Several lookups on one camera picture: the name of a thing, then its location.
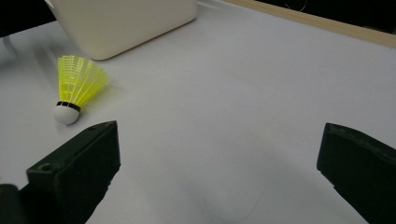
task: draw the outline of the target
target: yellow shuttlecock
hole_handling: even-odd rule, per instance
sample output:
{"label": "yellow shuttlecock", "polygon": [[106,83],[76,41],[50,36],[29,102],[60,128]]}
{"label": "yellow shuttlecock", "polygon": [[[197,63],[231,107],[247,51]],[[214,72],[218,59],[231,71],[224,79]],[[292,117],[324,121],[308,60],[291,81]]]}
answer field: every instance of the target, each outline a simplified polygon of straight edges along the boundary
{"label": "yellow shuttlecock", "polygon": [[81,107],[108,82],[105,70],[93,61],[74,55],[58,59],[59,97],[54,117],[62,124],[76,122]]}

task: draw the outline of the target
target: black band on shuttlecock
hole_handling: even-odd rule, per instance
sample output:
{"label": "black band on shuttlecock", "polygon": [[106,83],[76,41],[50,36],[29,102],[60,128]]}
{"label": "black band on shuttlecock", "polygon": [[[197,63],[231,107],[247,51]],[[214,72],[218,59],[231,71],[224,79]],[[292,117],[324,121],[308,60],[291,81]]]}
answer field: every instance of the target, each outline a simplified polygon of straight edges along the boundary
{"label": "black band on shuttlecock", "polygon": [[75,105],[75,104],[72,104],[72,103],[68,103],[68,102],[65,102],[65,101],[59,101],[56,105],[64,105],[64,106],[67,106],[67,107],[71,107],[71,108],[77,110],[78,112],[81,110],[81,107],[79,107],[78,105]]}

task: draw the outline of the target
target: white container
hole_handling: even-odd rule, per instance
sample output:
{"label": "white container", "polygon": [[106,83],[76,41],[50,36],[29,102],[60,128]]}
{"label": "white container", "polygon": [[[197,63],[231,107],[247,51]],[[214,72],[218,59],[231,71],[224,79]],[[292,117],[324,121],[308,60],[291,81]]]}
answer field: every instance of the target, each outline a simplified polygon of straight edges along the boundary
{"label": "white container", "polygon": [[45,0],[90,58],[103,60],[189,21],[196,0]]}

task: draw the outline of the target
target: wooden edge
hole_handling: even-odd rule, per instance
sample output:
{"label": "wooden edge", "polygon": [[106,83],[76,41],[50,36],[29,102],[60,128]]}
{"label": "wooden edge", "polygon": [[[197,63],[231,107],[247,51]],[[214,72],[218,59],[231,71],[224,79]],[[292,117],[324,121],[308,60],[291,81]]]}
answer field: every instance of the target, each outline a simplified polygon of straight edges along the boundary
{"label": "wooden edge", "polygon": [[309,15],[303,12],[290,10],[283,7],[276,7],[273,5],[257,2],[254,0],[222,0],[224,2],[232,3],[241,7],[247,7],[260,12],[268,13],[283,19],[297,21],[300,23],[312,25],[324,30],[335,32],[341,35],[358,38],[360,40],[369,41],[382,46],[396,49],[396,35],[382,33],[376,30],[371,30],[340,21],[333,21],[321,18],[314,15]]}

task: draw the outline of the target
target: white table surface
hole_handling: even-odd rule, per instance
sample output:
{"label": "white table surface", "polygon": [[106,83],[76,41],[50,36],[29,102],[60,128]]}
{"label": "white table surface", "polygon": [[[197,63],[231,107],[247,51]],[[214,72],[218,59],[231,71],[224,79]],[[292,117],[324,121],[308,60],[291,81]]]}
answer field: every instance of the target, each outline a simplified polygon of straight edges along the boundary
{"label": "white table surface", "polygon": [[63,126],[57,22],[0,46],[0,183],[96,123],[121,168],[88,223],[365,223],[316,168],[337,123],[396,147],[396,50],[215,0],[195,21],[97,62],[108,88]]}

